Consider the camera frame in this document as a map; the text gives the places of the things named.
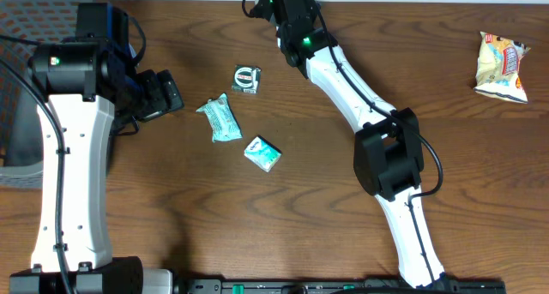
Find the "pale green wet wipes pack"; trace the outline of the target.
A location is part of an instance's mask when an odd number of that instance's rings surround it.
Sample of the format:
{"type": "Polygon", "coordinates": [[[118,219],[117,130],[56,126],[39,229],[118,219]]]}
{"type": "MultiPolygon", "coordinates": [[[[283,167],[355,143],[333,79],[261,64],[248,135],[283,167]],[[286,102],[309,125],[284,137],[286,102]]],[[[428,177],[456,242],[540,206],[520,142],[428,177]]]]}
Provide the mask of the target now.
{"type": "Polygon", "coordinates": [[[206,115],[212,128],[212,142],[227,142],[242,138],[241,129],[232,113],[225,93],[218,99],[209,99],[196,112],[206,115]]]}

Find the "green Zam-Buk tin box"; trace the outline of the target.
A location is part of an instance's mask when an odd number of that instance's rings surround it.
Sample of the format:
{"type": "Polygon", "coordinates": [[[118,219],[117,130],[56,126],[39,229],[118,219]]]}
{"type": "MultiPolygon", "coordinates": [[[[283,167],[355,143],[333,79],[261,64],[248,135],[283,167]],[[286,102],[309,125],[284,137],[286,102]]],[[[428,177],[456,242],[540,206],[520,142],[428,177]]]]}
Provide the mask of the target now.
{"type": "Polygon", "coordinates": [[[257,94],[262,70],[257,66],[236,65],[233,78],[232,90],[235,92],[257,94]]]}

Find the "green tissue pack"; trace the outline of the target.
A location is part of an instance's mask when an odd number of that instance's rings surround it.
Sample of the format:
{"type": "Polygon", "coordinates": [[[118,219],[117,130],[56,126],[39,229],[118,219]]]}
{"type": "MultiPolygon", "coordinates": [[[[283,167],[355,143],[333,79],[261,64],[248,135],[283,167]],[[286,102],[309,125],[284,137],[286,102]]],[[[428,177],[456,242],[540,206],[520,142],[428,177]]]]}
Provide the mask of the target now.
{"type": "Polygon", "coordinates": [[[263,171],[270,172],[280,160],[282,153],[261,136],[257,136],[245,148],[244,156],[263,171]]]}

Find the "yellow snack bag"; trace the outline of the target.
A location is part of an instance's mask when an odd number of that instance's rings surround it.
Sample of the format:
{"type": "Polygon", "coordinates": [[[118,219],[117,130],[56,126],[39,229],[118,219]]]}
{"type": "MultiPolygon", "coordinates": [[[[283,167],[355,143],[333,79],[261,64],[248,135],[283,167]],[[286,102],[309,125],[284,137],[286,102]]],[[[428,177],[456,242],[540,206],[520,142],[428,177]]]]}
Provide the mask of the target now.
{"type": "Polygon", "coordinates": [[[486,97],[518,104],[527,104],[528,97],[521,83],[521,60],[530,51],[525,44],[493,33],[480,32],[473,90],[486,97]]]}

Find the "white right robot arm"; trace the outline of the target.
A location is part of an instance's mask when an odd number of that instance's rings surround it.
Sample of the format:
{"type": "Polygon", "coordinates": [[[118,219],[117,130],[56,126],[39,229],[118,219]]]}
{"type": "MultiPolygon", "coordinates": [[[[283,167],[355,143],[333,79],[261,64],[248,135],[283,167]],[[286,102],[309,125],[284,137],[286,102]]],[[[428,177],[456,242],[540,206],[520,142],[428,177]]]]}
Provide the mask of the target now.
{"type": "Polygon", "coordinates": [[[398,111],[354,70],[329,32],[316,0],[255,0],[245,15],[276,29],[287,63],[331,99],[354,132],[353,170],[359,184],[381,206],[398,256],[399,274],[410,287],[440,289],[445,271],[432,245],[422,198],[424,152],[443,167],[419,132],[409,108],[398,111]]]}

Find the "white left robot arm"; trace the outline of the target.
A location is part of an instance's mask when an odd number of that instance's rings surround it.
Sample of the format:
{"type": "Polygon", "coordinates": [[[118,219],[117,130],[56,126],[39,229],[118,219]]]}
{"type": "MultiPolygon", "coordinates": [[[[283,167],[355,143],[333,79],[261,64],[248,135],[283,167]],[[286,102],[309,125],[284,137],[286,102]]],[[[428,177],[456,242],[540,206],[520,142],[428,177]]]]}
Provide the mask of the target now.
{"type": "Polygon", "coordinates": [[[168,269],[114,257],[106,223],[111,138],[180,110],[167,70],[138,71],[129,28],[135,19],[110,3],[82,3],[72,38],[38,43],[23,85],[36,101],[43,139],[39,233],[29,269],[13,293],[175,293],[168,269]]]}

